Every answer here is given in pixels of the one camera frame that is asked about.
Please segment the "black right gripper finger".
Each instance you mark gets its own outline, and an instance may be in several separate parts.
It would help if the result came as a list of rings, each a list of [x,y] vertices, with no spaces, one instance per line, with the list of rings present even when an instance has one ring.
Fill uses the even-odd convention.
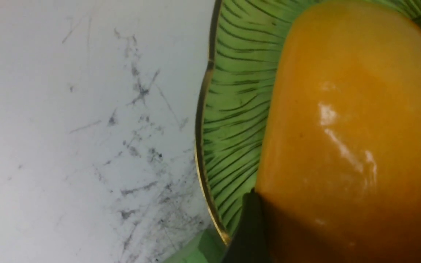
[[[221,263],[270,263],[264,233],[262,202],[254,189],[243,196],[243,209]]]

